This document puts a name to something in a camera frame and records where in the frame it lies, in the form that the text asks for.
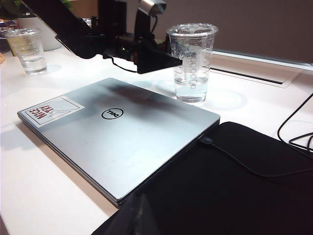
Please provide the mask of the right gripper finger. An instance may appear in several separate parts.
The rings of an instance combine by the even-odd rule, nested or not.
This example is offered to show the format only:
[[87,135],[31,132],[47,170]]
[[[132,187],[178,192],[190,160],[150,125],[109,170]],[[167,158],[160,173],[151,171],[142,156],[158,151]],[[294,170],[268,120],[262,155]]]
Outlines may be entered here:
[[153,214],[146,195],[132,195],[94,235],[152,235]]

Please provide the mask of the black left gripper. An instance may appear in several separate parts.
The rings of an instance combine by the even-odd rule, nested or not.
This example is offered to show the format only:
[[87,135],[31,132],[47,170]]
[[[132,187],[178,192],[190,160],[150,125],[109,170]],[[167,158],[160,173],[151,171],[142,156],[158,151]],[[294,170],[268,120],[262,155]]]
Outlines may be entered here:
[[137,73],[144,74],[182,65],[182,60],[172,57],[154,47],[149,41],[141,41],[137,46],[134,34],[117,36],[102,35],[103,59],[116,57],[137,65]]

